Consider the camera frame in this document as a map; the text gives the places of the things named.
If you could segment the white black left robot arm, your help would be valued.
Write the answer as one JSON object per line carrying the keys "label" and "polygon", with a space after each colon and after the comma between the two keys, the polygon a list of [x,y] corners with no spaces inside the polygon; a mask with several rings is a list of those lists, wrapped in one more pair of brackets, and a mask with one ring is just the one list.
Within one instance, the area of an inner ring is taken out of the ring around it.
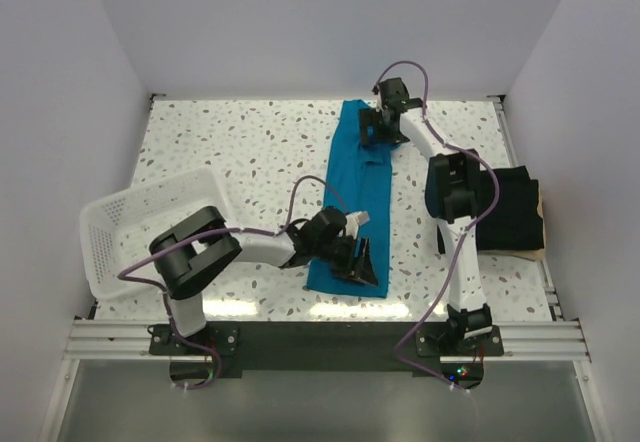
{"label": "white black left robot arm", "polygon": [[172,314],[172,345],[185,354],[208,354],[218,345],[207,327],[202,292],[232,263],[264,263],[279,269],[320,260],[334,278],[377,288],[370,241],[360,235],[365,211],[329,206],[271,233],[231,228],[219,210],[206,206],[154,239],[153,265],[165,283]]}

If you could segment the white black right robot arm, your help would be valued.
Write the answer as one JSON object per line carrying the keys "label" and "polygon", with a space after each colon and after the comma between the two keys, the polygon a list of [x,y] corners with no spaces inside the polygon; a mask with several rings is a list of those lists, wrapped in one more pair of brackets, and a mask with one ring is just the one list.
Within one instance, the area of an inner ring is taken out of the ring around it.
{"label": "white black right robot arm", "polygon": [[476,225],[487,214],[479,201],[482,162],[475,151],[455,146],[437,131],[425,101],[411,97],[401,78],[377,82],[373,93],[376,106],[359,115],[361,144],[411,142],[428,162],[425,205],[437,223],[449,269],[447,319],[425,339],[441,355],[469,354],[493,330],[476,247]]}

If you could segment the blue t shirt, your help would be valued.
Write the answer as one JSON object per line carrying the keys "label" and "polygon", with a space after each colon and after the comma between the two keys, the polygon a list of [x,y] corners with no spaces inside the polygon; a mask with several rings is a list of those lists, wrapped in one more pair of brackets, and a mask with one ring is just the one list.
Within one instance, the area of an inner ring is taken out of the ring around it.
{"label": "blue t shirt", "polygon": [[370,240],[370,256],[378,280],[376,287],[351,283],[331,274],[329,264],[314,260],[307,287],[331,295],[385,298],[389,290],[391,239],[392,151],[390,145],[367,148],[360,144],[359,112],[362,100],[345,101],[334,132],[325,181],[324,204],[349,211],[365,211],[369,222],[360,235]]}

